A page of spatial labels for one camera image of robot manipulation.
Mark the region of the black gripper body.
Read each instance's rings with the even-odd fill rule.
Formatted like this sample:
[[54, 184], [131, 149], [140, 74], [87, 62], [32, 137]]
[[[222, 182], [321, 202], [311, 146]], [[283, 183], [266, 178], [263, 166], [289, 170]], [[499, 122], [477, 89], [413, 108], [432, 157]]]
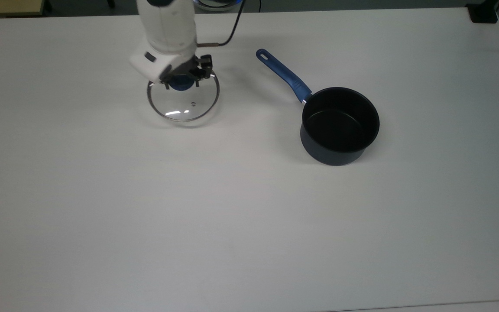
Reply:
[[212, 71], [212, 55], [202, 55], [200, 58], [193, 56], [176, 69], [168, 66], [161, 73], [161, 83], [163, 80], [170, 80], [171, 87], [192, 87], [195, 85], [194, 75], [202, 75], [202, 80], [209, 79]]

